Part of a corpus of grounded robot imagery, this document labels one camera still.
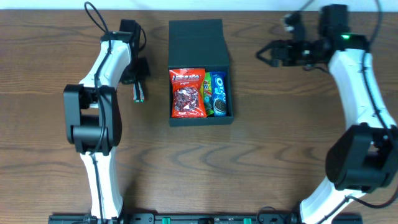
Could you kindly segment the green snack bar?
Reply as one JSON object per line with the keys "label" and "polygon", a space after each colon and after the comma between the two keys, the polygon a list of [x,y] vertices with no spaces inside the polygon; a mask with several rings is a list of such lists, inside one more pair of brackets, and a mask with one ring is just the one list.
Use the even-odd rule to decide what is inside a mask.
{"label": "green snack bar", "polygon": [[133,100],[135,103],[143,103],[145,101],[144,90],[140,82],[135,82],[133,86]]}

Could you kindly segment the red Hacks candy bag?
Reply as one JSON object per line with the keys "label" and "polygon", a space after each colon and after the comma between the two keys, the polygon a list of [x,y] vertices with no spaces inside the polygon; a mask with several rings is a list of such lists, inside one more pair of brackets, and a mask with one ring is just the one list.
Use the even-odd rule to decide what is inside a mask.
{"label": "red Hacks candy bag", "polygon": [[204,68],[178,68],[169,70],[172,85],[171,118],[206,118],[201,84]]}

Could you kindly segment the blue Oreo cookie pack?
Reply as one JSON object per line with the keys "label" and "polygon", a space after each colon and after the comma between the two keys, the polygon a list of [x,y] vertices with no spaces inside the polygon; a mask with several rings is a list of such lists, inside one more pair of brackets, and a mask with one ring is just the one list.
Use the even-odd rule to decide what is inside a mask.
{"label": "blue Oreo cookie pack", "polygon": [[225,72],[210,72],[213,111],[216,117],[226,116],[226,91],[224,87]]}

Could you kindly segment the dark green box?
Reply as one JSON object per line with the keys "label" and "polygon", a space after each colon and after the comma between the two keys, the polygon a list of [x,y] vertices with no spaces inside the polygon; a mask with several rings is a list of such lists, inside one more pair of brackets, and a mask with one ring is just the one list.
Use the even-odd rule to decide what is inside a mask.
{"label": "dark green box", "polygon": [[169,22],[168,69],[204,68],[207,72],[225,72],[226,116],[209,118],[169,118],[169,125],[228,125],[234,121],[229,52],[221,19]]}

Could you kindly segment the Haribo worms gummy bag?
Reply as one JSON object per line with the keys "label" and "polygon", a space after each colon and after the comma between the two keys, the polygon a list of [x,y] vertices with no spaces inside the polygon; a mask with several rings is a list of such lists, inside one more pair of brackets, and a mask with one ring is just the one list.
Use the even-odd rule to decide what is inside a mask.
{"label": "Haribo worms gummy bag", "polygon": [[214,111],[212,107],[212,87],[211,87],[211,75],[210,72],[205,73],[205,78],[201,84],[200,92],[202,94],[203,104],[207,117],[213,116]]}

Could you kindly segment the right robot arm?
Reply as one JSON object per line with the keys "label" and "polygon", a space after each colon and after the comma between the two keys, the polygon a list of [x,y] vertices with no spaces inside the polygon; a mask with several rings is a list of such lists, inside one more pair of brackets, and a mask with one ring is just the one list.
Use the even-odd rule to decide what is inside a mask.
{"label": "right robot arm", "polygon": [[328,151],[326,176],[297,208],[281,216],[283,223],[361,223],[345,215],[351,202],[387,187],[397,173],[397,123],[389,114],[373,71],[373,37],[351,32],[344,4],[323,6],[318,35],[310,42],[300,11],[283,18],[290,40],[274,40],[256,54],[272,67],[301,66],[329,73],[338,88],[346,129]]}

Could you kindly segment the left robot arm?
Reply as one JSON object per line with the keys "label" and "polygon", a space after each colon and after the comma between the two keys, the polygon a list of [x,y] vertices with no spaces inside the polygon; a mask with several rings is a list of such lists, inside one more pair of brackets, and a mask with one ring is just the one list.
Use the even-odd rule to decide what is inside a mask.
{"label": "left robot arm", "polygon": [[90,185],[91,212],[83,223],[129,223],[116,172],[123,129],[117,88],[132,85],[134,102],[144,102],[143,82],[150,71],[139,52],[145,35],[135,20],[121,20],[118,31],[107,30],[100,38],[100,53],[87,76],[63,91],[67,139],[79,153]]}

